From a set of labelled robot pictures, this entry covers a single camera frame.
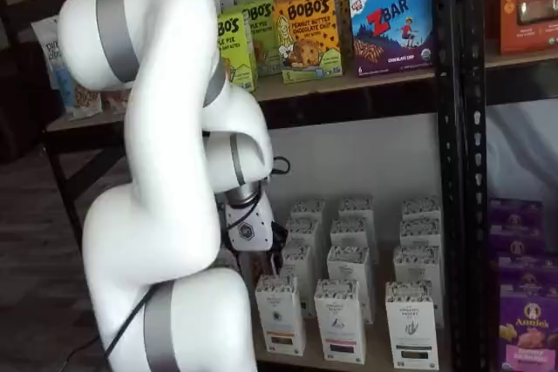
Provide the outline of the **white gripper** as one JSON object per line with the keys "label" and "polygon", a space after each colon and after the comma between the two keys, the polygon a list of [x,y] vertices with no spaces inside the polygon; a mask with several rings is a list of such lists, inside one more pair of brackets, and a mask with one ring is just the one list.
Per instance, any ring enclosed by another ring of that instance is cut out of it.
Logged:
{"label": "white gripper", "polygon": [[225,205],[225,215],[228,226],[243,218],[238,225],[228,229],[232,248],[238,252],[263,252],[263,273],[278,276],[282,269],[281,251],[289,232],[274,221],[268,197],[263,195],[257,204],[244,208]]}

